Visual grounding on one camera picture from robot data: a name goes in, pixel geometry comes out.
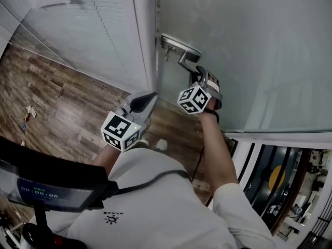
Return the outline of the glass partition with blinds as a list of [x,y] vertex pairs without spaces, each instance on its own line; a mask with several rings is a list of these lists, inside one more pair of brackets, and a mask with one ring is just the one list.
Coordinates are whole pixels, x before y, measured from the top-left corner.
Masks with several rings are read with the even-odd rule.
[[133,0],[0,0],[11,44],[129,92],[148,90]]

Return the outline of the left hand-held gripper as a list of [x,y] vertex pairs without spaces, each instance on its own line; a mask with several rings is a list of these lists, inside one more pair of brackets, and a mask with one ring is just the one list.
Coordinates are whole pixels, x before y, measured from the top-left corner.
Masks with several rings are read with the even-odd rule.
[[147,119],[157,99],[157,92],[153,91],[142,91],[128,96],[132,113],[128,113],[123,107],[118,108],[116,112],[109,112],[101,127],[104,142],[121,152],[132,148],[142,138],[147,128]]

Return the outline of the black chest-mounted screen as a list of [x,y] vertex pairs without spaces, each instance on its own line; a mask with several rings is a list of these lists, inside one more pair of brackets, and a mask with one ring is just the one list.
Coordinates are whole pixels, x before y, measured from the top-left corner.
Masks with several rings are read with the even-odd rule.
[[0,136],[0,194],[46,210],[81,212],[103,208],[119,191],[103,167],[53,157]]

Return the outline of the black metal stair railing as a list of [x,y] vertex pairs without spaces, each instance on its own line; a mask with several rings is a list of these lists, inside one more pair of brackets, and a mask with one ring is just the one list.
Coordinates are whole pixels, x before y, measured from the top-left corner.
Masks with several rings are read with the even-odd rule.
[[[284,147],[276,145],[251,144],[244,166],[238,180],[244,186],[244,193],[252,208],[262,218],[270,229],[276,221],[281,206],[284,203],[303,148]],[[280,188],[274,186],[270,191],[268,181],[275,167],[281,165],[281,173],[277,184],[285,171],[285,180]]]

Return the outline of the frosted glass door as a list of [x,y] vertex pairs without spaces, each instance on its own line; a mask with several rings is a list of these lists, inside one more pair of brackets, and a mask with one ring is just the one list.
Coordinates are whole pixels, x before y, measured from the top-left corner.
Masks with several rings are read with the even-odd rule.
[[332,0],[161,0],[160,31],[201,52],[227,131],[332,131]]

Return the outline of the yellow round sign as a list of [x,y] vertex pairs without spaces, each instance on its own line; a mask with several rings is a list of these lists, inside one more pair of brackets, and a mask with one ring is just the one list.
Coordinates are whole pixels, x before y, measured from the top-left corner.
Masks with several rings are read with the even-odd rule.
[[277,185],[277,189],[281,187],[281,185],[283,184],[284,180],[285,180],[285,171],[283,171],[282,173],[282,176],[279,180],[279,183],[277,184],[277,179],[278,179],[278,176],[279,174],[281,173],[281,165],[277,166],[274,168],[274,170],[272,171],[271,175],[270,175],[270,178],[269,178],[269,181],[268,181],[268,187],[269,187],[269,190],[272,191],[274,186]]

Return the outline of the person's white shirt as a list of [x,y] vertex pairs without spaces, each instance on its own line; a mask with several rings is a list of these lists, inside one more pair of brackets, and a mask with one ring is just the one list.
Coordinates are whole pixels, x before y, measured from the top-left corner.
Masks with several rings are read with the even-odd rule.
[[88,249],[275,249],[272,235],[241,187],[225,184],[205,207],[183,166],[153,150],[122,153],[109,179],[119,188],[167,175],[151,186],[106,199],[101,210],[47,212],[53,233],[83,242]]

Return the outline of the silver door lever handle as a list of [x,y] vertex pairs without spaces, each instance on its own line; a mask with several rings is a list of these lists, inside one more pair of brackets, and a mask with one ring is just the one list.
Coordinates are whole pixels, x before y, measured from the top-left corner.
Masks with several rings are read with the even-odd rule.
[[160,35],[161,47],[166,51],[167,47],[173,46],[176,48],[176,55],[179,56],[178,64],[190,73],[196,73],[196,70],[191,68],[186,61],[190,61],[192,63],[197,63],[201,58],[201,52],[183,41],[176,39],[170,35],[162,33]]

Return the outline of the brown wooden handrail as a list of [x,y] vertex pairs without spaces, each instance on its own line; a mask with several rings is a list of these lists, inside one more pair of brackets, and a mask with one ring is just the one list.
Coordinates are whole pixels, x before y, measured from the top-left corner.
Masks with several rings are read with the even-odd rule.
[[287,195],[284,203],[281,206],[281,211],[278,213],[275,223],[270,228],[271,234],[273,236],[276,234],[276,231],[279,228],[279,226],[281,225],[281,223],[287,217],[288,212],[292,208],[293,203],[300,191],[302,182],[303,182],[304,177],[307,172],[307,166],[310,161],[310,156],[311,156],[311,149],[303,148],[301,158],[300,158],[300,161],[298,164],[298,168],[297,168],[296,174],[294,176],[293,182],[290,186],[288,195]]

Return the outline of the distant office desks group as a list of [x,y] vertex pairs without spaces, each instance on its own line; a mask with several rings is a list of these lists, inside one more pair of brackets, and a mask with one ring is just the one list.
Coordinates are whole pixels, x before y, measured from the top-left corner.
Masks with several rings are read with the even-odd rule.
[[299,194],[273,236],[279,249],[314,249],[332,224],[332,150],[311,150]]

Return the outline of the person's right forearm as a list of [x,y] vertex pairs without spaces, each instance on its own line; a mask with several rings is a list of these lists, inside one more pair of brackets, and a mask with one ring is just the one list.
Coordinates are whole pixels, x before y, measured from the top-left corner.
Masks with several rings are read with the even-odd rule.
[[234,163],[216,116],[204,112],[199,118],[204,138],[204,163],[211,192],[225,184],[237,184]]

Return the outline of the person's left forearm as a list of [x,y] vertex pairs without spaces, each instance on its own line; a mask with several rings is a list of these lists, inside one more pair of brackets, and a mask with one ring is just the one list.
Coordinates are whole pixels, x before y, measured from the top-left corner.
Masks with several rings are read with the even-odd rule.
[[112,167],[118,159],[120,151],[112,146],[105,146],[101,152],[95,157],[92,165],[101,166],[104,168]]

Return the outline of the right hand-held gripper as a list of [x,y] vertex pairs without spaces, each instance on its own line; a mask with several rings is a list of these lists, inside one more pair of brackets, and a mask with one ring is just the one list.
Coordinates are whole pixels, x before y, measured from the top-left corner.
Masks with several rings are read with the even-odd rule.
[[213,99],[213,110],[221,109],[223,96],[220,93],[219,81],[202,66],[196,66],[196,69],[199,73],[189,74],[189,88],[179,93],[177,104],[187,114],[198,114],[207,109],[209,101]]

